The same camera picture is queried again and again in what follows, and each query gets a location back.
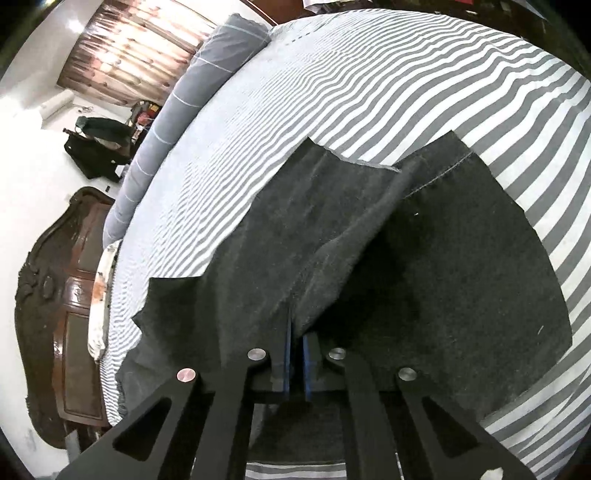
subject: round metal pin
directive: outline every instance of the round metal pin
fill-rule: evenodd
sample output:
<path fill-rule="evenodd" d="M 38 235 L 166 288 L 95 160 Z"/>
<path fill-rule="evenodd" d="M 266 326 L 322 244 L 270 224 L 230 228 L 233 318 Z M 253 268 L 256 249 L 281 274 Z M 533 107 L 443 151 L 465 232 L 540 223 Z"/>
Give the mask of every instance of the round metal pin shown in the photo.
<path fill-rule="evenodd" d="M 248 352 L 248 358 L 251 360 L 257 361 L 262 360 L 267 356 L 267 352 L 265 352 L 262 348 L 253 348 Z"/>
<path fill-rule="evenodd" d="M 195 380 L 196 376 L 197 373 L 192 368 L 183 368 L 182 370 L 178 371 L 177 380 L 181 382 L 190 382 L 192 380 Z"/>
<path fill-rule="evenodd" d="M 411 382 L 417 379 L 417 373 L 410 367 L 401 368 L 398 372 L 398 376 L 405 382 Z"/>
<path fill-rule="evenodd" d="M 344 360 L 346 356 L 347 356 L 347 350 L 345 350 L 344 348 L 341 348 L 341 347 L 333 348 L 329 352 L 329 357 L 331 357 L 332 360 Z"/>

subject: patterned curtain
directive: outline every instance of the patterned curtain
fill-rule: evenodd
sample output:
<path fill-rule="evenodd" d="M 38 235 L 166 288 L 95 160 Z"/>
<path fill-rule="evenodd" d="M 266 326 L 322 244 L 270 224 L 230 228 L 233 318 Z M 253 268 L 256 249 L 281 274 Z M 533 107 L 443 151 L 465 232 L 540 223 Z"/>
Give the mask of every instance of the patterned curtain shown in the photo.
<path fill-rule="evenodd" d="M 162 105 L 214 28 L 178 0 L 105 0 L 57 84 L 116 105 Z"/>

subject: black garment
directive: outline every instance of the black garment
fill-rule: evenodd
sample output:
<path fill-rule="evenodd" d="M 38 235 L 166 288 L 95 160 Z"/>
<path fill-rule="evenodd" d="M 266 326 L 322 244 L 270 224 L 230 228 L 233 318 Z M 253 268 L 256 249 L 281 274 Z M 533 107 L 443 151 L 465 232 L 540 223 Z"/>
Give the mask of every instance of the black garment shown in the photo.
<path fill-rule="evenodd" d="M 88 137 L 100 138 L 109 142 L 115 142 L 119 145 L 129 145 L 131 135 L 134 131 L 132 127 L 112 118 L 86 117 L 79 116 L 76 126 L 82 130 L 82 133 Z"/>
<path fill-rule="evenodd" d="M 539 380 L 571 331 L 523 211 L 453 133 L 397 166 L 348 163 L 304 141 L 202 277 L 151 279 L 134 319 L 142 339 L 118 372 L 125 406 L 180 368 L 213 371 L 268 348 L 281 322 L 362 352 L 380 387 L 399 367 L 418 368 L 477 420 Z M 330 424 L 324 437 L 278 438 L 268 422 L 255 459 L 306 461 L 281 458 L 304 442 L 339 459 Z"/>
<path fill-rule="evenodd" d="M 85 138 L 74 132 L 69 133 L 69 135 L 70 137 L 64 144 L 64 149 L 87 179 L 106 177 L 114 182 L 120 180 L 115 173 L 115 167 L 117 165 L 127 165 L 129 159 L 93 139 Z"/>

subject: striped mattress cover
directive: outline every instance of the striped mattress cover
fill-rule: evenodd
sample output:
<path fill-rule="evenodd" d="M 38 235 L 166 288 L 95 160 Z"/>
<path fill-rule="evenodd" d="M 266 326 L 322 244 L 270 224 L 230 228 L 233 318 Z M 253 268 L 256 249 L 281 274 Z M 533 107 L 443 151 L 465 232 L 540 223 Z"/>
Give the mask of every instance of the striped mattress cover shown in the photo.
<path fill-rule="evenodd" d="M 539 479 L 554 478 L 591 422 L 591 84 L 530 43 L 418 12 L 366 10 L 275 27 L 169 153 L 124 237 L 100 365 L 139 340 L 150 277 L 201 275 L 257 192 L 305 137 L 391 165 L 453 130 L 523 208 L 561 284 L 573 346 L 483 426 Z M 344 478 L 343 465 L 250 464 L 248 478 Z"/>

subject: carved wooden headboard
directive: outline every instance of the carved wooden headboard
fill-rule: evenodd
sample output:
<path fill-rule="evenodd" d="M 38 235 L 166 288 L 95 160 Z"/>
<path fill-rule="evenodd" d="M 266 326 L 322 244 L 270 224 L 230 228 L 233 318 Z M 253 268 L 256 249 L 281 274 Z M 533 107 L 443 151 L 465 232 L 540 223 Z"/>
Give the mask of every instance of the carved wooden headboard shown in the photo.
<path fill-rule="evenodd" d="M 98 366 L 86 350 L 102 229 L 113 200 L 85 187 L 37 240 L 18 277 L 15 326 L 29 416 L 41 438 L 64 448 L 78 424 L 106 427 Z"/>

